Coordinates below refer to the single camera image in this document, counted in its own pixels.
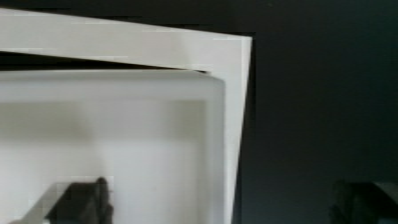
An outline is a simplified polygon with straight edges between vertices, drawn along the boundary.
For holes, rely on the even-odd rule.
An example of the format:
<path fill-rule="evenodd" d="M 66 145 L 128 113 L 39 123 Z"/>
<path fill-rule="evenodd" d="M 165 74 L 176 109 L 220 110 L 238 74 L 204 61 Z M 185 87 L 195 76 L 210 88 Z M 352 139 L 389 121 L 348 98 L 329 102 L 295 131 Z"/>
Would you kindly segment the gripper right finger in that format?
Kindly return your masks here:
<path fill-rule="evenodd" d="M 334 183 L 331 224 L 398 224 L 398 183 Z"/>

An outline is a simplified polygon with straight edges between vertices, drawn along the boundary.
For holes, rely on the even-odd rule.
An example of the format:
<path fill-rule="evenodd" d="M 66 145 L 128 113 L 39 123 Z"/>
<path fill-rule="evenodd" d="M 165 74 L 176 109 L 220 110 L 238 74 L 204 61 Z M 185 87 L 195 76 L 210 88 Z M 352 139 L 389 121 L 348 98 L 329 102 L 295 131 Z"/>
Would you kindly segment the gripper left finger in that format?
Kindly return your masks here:
<path fill-rule="evenodd" d="M 108 183 L 73 183 L 44 216 L 50 224 L 114 224 Z"/>

